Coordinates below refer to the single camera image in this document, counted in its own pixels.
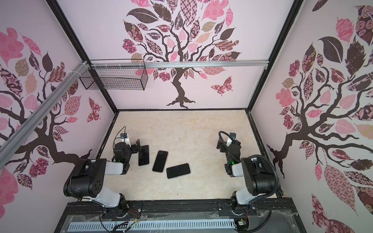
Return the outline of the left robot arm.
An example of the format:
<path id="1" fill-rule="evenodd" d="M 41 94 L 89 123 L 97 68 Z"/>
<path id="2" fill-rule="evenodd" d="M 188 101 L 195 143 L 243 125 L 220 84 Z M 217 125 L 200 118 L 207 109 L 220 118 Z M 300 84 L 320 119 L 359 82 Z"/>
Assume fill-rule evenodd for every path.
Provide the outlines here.
<path id="1" fill-rule="evenodd" d="M 132 145 L 128 141 L 124 141 L 114 145 L 114 162 L 105 158 L 79 160 L 64 184 L 64 195 L 96 202 L 104 208 L 127 211 L 128 204 L 124 195 L 105 187 L 104 178 L 106 175 L 127 174 L 132 154 L 140 150 L 140 140 Z"/>

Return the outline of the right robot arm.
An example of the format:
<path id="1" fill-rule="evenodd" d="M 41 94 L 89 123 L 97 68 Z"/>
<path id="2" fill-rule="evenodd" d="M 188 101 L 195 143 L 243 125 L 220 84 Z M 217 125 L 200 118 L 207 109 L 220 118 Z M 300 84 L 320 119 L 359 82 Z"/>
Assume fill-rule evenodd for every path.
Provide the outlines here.
<path id="1" fill-rule="evenodd" d="M 243 177 L 245 185 L 233 193 L 235 205 L 252 205 L 256 201 L 274 195 L 279 188 L 279 179 L 274 166 L 262 155 L 241 158 L 241 143 L 237 140 L 219 139 L 217 149 L 224 153 L 227 163 L 224 165 L 230 177 Z"/>

